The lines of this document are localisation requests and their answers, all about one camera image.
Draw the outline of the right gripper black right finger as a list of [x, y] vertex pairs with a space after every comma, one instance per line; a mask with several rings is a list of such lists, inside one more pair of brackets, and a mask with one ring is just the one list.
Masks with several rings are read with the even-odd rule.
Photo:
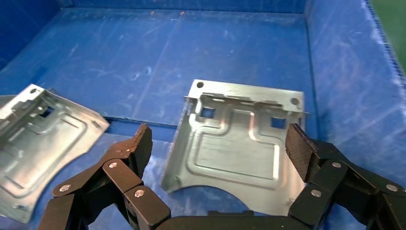
[[305, 183], [288, 217], [316, 230], [339, 205], [368, 230], [405, 229], [406, 191], [399, 184], [352, 163], [332, 143], [310, 138], [297, 123], [287, 129], [285, 151]]

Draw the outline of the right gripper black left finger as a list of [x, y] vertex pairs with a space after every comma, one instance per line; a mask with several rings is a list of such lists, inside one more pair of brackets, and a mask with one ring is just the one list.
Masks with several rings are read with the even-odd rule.
[[39, 229], [86, 230], [110, 205], [131, 228], [156, 229], [171, 211], [142, 180], [152, 147], [146, 124], [132, 138], [112, 144], [95, 165], [54, 188]]

